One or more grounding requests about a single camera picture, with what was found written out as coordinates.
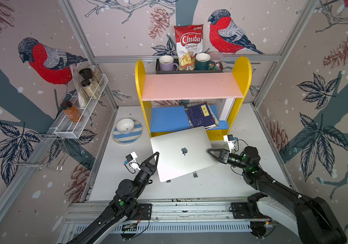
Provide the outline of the silver laptop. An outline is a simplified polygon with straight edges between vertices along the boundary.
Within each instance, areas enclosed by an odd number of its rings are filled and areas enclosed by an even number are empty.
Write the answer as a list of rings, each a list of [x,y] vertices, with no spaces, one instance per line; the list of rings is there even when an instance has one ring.
[[[204,127],[197,127],[151,138],[153,152],[159,153],[157,171],[160,182],[166,182],[216,165]]]

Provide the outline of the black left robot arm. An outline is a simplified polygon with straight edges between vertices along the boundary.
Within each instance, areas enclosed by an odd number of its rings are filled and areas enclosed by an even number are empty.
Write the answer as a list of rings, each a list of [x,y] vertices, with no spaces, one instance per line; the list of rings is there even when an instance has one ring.
[[[142,220],[151,220],[152,205],[139,204],[137,199],[151,184],[151,176],[157,170],[159,153],[155,152],[144,160],[135,179],[125,179],[119,183],[113,200],[84,231],[69,241],[70,244],[95,244],[121,223],[137,218],[137,224]]]

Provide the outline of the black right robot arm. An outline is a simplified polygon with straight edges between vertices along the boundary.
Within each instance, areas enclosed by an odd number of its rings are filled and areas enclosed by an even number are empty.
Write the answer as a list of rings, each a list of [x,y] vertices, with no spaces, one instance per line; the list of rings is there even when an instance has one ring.
[[[265,216],[294,232],[304,244],[345,244],[347,237],[328,203],[294,191],[273,179],[259,162],[255,147],[247,146],[239,155],[208,149],[219,163],[241,168],[244,181],[258,192],[247,198],[251,217]]]

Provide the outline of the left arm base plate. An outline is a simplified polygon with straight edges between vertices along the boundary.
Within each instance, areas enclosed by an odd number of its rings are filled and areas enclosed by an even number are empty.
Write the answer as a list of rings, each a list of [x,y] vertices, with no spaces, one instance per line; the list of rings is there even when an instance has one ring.
[[[151,203],[142,203],[138,205],[138,209],[132,211],[134,213],[131,217],[127,217],[126,220],[150,220],[152,216],[153,205]]]

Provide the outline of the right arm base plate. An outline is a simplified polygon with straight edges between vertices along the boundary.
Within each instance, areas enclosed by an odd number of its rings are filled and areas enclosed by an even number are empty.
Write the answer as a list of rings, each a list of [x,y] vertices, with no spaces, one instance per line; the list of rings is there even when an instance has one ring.
[[[263,215],[256,203],[251,202],[232,202],[229,211],[234,219],[267,219],[270,217]]]

